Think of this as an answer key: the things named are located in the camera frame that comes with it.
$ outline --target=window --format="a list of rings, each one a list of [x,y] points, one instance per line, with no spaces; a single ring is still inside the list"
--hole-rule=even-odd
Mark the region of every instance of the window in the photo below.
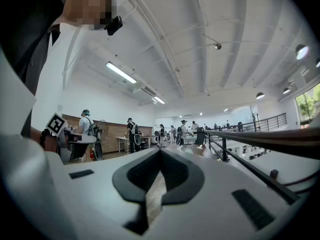
[[[295,98],[299,108],[301,128],[306,128],[320,111],[320,83]]]

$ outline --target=white table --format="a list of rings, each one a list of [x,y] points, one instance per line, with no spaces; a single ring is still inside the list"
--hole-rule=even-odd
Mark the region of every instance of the white table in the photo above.
[[[128,137],[117,137],[119,140],[119,153],[120,153],[120,142],[124,141],[124,151],[126,151],[127,154],[129,154],[129,138]]]
[[[154,138],[154,137],[155,136],[140,136],[141,139],[148,139],[149,149],[150,149],[151,139]]]

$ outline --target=white shirt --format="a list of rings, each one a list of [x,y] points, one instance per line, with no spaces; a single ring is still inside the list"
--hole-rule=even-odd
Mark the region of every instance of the white shirt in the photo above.
[[[182,135],[180,136],[180,138],[184,139],[187,136],[187,132],[188,132],[187,128],[184,125],[182,125],[181,126],[181,131],[182,131]]]
[[[197,123],[192,124],[191,130],[193,130],[194,132],[196,132],[199,128],[199,125]]]
[[[83,131],[81,134],[83,135],[88,135],[89,133],[89,127],[91,124],[93,124],[94,121],[92,121],[92,119],[86,115],[85,117],[82,117],[79,121],[79,126],[82,126],[83,127]]]

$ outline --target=staircase railing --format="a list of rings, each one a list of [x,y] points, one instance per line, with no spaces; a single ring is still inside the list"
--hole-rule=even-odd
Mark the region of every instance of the staircase railing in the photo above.
[[[286,113],[279,114],[270,118],[248,123],[241,123],[230,125],[229,127],[222,127],[222,131],[227,132],[270,132],[273,129],[280,128],[287,124]]]

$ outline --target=black shirt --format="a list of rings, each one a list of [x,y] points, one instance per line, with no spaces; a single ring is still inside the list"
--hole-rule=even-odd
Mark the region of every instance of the black shirt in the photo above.
[[[131,137],[132,136],[132,132],[131,132],[131,130],[132,130],[132,128],[134,127],[134,125],[135,125],[135,123],[134,122],[128,122],[128,125],[126,126],[126,128],[127,129],[130,129],[130,131],[129,131],[129,136]]]
[[[66,0],[11,2],[14,3],[11,9],[6,8],[10,5],[1,5],[1,17],[5,21],[1,24],[0,43],[16,74],[31,93],[36,95],[40,73],[47,60],[50,35],[53,45],[60,34],[59,25],[51,25],[62,14]],[[22,135],[29,137],[30,127],[31,113],[25,122]]]
[[[160,137],[164,137],[164,136],[165,136],[165,129],[161,128]]]

